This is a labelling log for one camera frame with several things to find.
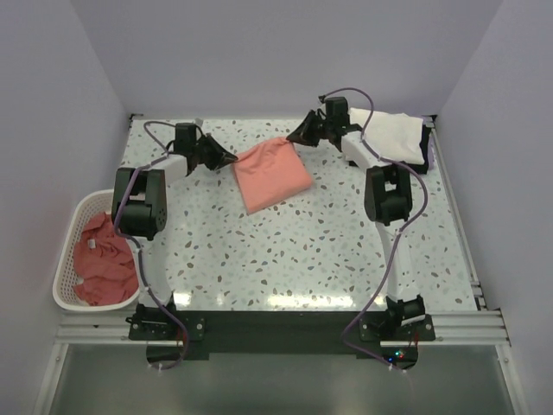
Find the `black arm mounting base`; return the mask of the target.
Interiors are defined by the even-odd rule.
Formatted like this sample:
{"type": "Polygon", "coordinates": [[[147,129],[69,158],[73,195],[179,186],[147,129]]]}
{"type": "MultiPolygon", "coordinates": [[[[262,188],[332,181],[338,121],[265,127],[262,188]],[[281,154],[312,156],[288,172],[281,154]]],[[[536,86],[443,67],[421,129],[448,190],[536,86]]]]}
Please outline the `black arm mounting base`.
{"type": "Polygon", "coordinates": [[[214,354],[354,355],[410,367],[418,347],[436,339],[431,316],[393,328],[383,311],[176,311],[137,306],[126,318],[129,339],[147,345],[148,362],[214,354]]]}

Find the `salmon pink t-shirt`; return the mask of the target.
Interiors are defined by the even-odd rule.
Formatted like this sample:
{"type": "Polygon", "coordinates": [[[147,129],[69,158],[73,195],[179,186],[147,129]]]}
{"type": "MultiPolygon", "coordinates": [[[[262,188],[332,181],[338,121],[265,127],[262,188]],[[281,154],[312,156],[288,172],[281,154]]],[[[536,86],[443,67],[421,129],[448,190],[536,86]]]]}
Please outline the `salmon pink t-shirt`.
{"type": "Polygon", "coordinates": [[[285,137],[267,139],[240,153],[232,169],[248,214],[298,195],[314,182],[285,137]]]}

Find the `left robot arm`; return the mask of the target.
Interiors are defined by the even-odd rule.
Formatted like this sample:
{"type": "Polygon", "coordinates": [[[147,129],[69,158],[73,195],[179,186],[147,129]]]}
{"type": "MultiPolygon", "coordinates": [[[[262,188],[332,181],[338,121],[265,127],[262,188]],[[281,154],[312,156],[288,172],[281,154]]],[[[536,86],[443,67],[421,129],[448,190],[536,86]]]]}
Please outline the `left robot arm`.
{"type": "Polygon", "coordinates": [[[173,337],[179,318],[168,306],[173,300],[164,271],[161,234],[168,222],[167,189],[203,165],[211,171],[238,161],[195,122],[171,124],[149,120],[144,132],[161,148],[161,155],[138,167],[117,170],[112,193],[111,220],[115,234],[126,240],[139,283],[139,303],[158,308],[149,330],[160,339],[173,337]]]}

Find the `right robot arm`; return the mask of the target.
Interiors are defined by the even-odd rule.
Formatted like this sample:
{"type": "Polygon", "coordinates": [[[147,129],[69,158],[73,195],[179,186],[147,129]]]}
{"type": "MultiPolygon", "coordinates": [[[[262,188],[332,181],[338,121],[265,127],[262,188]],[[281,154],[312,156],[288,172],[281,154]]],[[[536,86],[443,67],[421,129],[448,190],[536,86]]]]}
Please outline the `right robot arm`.
{"type": "Polygon", "coordinates": [[[369,122],[360,125],[351,121],[346,98],[321,95],[319,101],[324,107],[309,111],[287,140],[309,147],[327,140],[358,167],[365,168],[365,213],[376,226],[386,261],[381,283],[386,288],[386,309],[374,328],[382,335],[403,340],[426,314],[420,290],[411,281],[413,266],[406,235],[407,226],[423,213],[411,212],[410,179],[417,173],[371,147],[365,134],[369,122]]]}

